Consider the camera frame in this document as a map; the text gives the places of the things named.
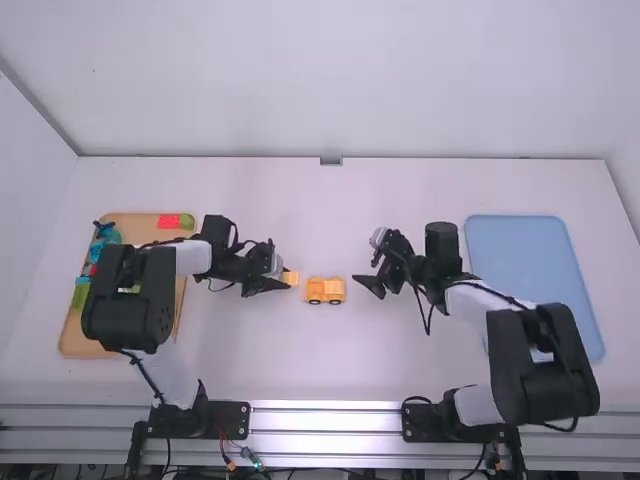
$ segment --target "red toy block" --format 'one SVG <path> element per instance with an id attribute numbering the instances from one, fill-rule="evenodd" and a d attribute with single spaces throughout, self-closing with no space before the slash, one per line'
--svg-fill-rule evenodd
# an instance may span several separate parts
<path id="1" fill-rule="evenodd" d="M 158 230 L 180 228 L 180 215 L 160 215 L 157 227 Z"/>

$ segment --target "yellow toy car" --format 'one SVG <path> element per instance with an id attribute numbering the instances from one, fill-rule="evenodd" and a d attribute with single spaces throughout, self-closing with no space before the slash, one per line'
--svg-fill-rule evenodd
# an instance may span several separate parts
<path id="1" fill-rule="evenodd" d="M 320 277 L 311 277 L 307 280 L 305 301 L 311 305 L 330 303 L 340 305 L 346 299 L 345 281 L 340 277 L 331 277 L 328 280 Z"/>

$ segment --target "blue tray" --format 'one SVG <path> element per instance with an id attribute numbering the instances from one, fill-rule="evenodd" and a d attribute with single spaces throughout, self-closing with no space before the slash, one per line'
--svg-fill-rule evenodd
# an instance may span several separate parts
<path id="1" fill-rule="evenodd" d="M 605 355 L 564 222 L 554 216 L 473 215 L 465 223 L 471 268 L 491 287 L 571 308 L 591 362 Z"/>

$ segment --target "metal rail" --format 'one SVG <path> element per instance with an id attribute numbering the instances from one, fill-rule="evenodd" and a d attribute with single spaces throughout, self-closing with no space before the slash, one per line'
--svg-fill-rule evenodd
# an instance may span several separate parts
<path id="1" fill-rule="evenodd" d="M 254 401 L 245 442 L 267 466 L 471 468 L 472 444 L 407 444 L 395 402 Z M 0 462 L 124 463 L 133 423 L 148 407 L 0 405 Z M 640 471 L 640 412 L 604 411 L 576 432 L 521 428 L 531 470 Z M 173 440 L 172 464 L 222 465 L 218 442 Z M 166 462 L 166 442 L 148 440 L 147 464 Z"/>

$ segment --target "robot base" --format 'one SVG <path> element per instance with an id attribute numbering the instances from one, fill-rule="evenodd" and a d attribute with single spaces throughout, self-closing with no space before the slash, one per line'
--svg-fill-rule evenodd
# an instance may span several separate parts
<path id="1" fill-rule="evenodd" d="M 191 424 L 179 412 L 162 412 L 162 407 L 154 408 L 149 415 L 147 438 L 220 438 L 220 432 L 229 440 L 246 440 L 249 435 L 251 405 L 247 402 L 208 401 L 208 422 L 201 426 L 185 428 Z"/>
<path id="2" fill-rule="evenodd" d="M 147 438 L 245 440 L 249 435 L 250 414 L 248 402 L 209 400 L 200 382 L 192 408 L 181 410 L 174 405 L 160 405 L 151 409 Z"/>
<path id="3" fill-rule="evenodd" d="M 509 443 L 514 440 L 511 438 L 514 429 L 505 424 L 466 427 L 451 419 L 447 410 L 444 402 L 406 405 L 401 413 L 403 440 L 407 443 Z"/>

